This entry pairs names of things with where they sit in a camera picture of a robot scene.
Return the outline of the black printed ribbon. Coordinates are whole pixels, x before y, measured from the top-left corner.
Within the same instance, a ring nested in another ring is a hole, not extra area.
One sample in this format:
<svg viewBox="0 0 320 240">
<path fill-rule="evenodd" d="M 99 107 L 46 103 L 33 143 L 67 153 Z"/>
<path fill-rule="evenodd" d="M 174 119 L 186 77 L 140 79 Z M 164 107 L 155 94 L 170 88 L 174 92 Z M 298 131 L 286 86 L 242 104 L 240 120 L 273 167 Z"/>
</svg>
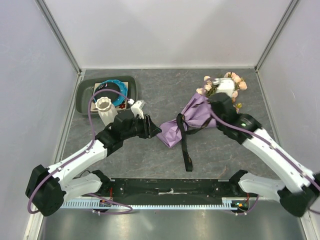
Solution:
<svg viewBox="0 0 320 240">
<path fill-rule="evenodd" d="M 213 118 L 209 117 L 202 125 L 200 128 L 194 128 L 190 130 L 185 130 L 185 116 L 181 113 L 179 113 L 176 117 L 176 123 L 177 127 L 180 130 L 181 133 L 181 150 L 182 150 L 182 155 L 183 155 L 183 160 L 184 160 L 184 166 L 185 170 L 187 172 L 192 172 L 193 171 L 193 162 L 192 159 L 189 156 L 188 153 L 188 146 L 187 146 L 187 135 L 194 135 L 195 133 L 199 132 L 202 129 L 205 129 L 209 123 L 211 122 Z"/>
</svg>

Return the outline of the purple pink wrapping paper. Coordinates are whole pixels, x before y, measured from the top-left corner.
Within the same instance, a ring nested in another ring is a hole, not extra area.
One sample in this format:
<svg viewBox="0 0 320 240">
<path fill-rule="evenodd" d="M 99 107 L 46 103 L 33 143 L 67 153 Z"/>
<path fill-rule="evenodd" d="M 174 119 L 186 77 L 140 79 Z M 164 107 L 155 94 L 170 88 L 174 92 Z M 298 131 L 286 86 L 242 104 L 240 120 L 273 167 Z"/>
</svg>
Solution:
<svg viewBox="0 0 320 240">
<path fill-rule="evenodd" d="M 181 111 L 184 116 L 182 122 L 183 129 L 188 127 L 199 129 L 205 121 L 211 116 L 211 106 L 208 98 L 195 93 L 187 105 Z M 172 148 L 182 140 L 181 130 L 178 128 L 177 120 L 164 122 L 160 125 L 161 133 L 157 137 L 168 147 Z"/>
</svg>

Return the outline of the pink artificial flower bunch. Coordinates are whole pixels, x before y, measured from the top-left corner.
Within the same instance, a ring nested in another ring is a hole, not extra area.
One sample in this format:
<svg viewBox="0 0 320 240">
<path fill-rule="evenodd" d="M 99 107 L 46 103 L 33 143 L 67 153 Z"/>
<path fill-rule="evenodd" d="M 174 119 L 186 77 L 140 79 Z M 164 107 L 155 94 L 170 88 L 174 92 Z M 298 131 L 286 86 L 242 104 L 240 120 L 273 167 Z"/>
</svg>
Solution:
<svg viewBox="0 0 320 240">
<path fill-rule="evenodd" d="M 236 112 L 238 113 L 239 109 L 242 107 L 242 104 L 236 103 L 236 98 L 238 97 L 239 91 L 245 91 L 248 88 L 245 80 L 234 72 L 227 72 L 225 75 L 222 75 L 216 78 L 231 78 L 233 80 L 235 85 L 234 92 L 232 93 L 232 95 L 227 95 L 227 94 L 226 95 L 231 98 L 233 106 L 235 107 Z M 215 93 L 216 86 L 213 85 L 213 80 L 216 78 L 205 76 L 203 78 L 203 87 L 197 88 L 196 93 L 202 96 L 205 96 L 207 98 L 209 98 L 214 94 L 217 94 Z"/>
</svg>

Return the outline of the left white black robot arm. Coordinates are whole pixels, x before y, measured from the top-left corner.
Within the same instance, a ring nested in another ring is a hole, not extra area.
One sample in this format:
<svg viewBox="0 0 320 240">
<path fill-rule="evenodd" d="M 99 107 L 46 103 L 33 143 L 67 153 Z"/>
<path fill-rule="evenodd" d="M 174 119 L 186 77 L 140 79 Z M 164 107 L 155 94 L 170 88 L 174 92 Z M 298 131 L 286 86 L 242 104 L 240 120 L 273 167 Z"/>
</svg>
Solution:
<svg viewBox="0 0 320 240">
<path fill-rule="evenodd" d="M 134 115 L 130 110 L 119 113 L 82 149 L 49 167 L 40 164 L 32 170 L 25 191 L 28 212 L 48 217 L 67 201 L 80 196 L 106 196 L 111 180 L 100 170 L 84 177 L 78 177 L 78 174 L 119 150 L 125 140 L 151 139 L 161 131 L 148 114 Z"/>
</svg>

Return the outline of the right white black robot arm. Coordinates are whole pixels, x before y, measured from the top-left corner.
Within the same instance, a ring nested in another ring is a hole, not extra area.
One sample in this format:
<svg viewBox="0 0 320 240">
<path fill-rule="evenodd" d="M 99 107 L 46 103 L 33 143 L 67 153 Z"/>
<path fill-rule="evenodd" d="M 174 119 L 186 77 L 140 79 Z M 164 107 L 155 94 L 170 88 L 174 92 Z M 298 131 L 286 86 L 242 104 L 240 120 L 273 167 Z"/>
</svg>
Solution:
<svg viewBox="0 0 320 240">
<path fill-rule="evenodd" d="M 302 217 L 320 197 L 320 175 L 303 166 L 281 148 L 251 115 L 238 113 L 226 93 L 208 99 L 217 128 L 259 157 L 279 179 L 256 176 L 239 170 L 232 176 L 229 191 L 235 197 L 256 194 L 279 202 L 291 215 Z"/>
</svg>

